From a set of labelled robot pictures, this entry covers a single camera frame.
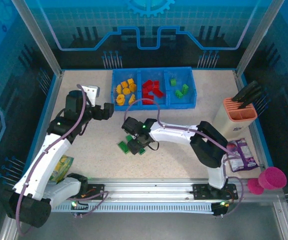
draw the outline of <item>purple snack bag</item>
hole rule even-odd
[[[227,144],[227,149],[241,157],[239,159],[229,160],[232,172],[235,173],[238,171],[248,171],[258,167],[244,138],[241,138],[240,140],[230,141]]]

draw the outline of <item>blue tray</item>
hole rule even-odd
[[[155,67],[155,68],[124,68],[113,70],[111,98],[116,111],[125,111],[129,106],[128,100],[131,94],[125,96],[125,104],[118,106],[116,103],[117,85],[127,79],[133,79],[137,85],[135,98],[142,97],[142,84],[148,80],[159,81],[159,89],[165,94],[164,97],[154,100],[161,109],[193,109],[196,107],[197,91],[191,67]],[[170,80],[176,79],[176,86],[170,85]],[[182,90],[183,84],[189,86],[188,93],[179,99],[175,95],[176,90]],[[156,110],[156,105],[144,105],[141,101],[134,104],[130,110]]]

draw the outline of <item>yellow-green package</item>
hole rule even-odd
[[[59,162],[57,163],[49,180],[57,183],[60,182],[68,172],[70,166],[73,164],[73,161],[74,161],[73,157],[63,155],[59,160]]]

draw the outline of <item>speckled tabletop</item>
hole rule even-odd
[[[193,125],[200,121],[212,123],[224,98],[234,96],[237,87],[231,70],[193,70],[197,90],[195,109],[162,110],[161,120],[170,124]],[[53,117],[65,107],[66,95],[76,90],[76,84],[96,85],[101,88],[96,104],[111,102],[111,70],[67,70],[58,93]],[[157,111],[131,111],[132,117],[139,121],[156,118]],[[74,157],[69,172],[93,178],[148,178],[184,179],[208,178],[207,170],[197,159],[188,145],[161,142],[158,151],[146,150],[142,156],[124,154],[117,146],[125,141],[126,133],[121,129],[124,112],[114,112],[109,120],[91,120],[84,135],[75,139],[66,155]],[[245,138],[254,158],[257,160],[249,130],[239,138]],[[229,176],[256,178],[260,169],[232,173]]]

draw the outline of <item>green block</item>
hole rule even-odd
[[[133,137],[131,135],[126,136],[126,141],[129,142]]]
[[[182,87],[182,94],[186,95],[188,93],[188,89],[189,89],[188,85],[184,84]]]
[[[124,154],[129,153],[129,149],[127,147],[127,144],[125,144],[124,141],[121,141],[120,143],[118,143],[118,147],[124,152]]]
[[[145,152],[146,152],[146,150],[143,149],[143,148],[141,148],[141,149],[139,150],[139,155],[143,155]]]
[[[179,99],[181,99],[184,95],[181,93],[181,91],[180,90],[176,90],[175,91],[175,95],[176,95],[176,97],[178,97]]]
[[[172,79],[170,80],[170,85],[171,85],[172,87],[176,86],[176,79],[172,78]]]

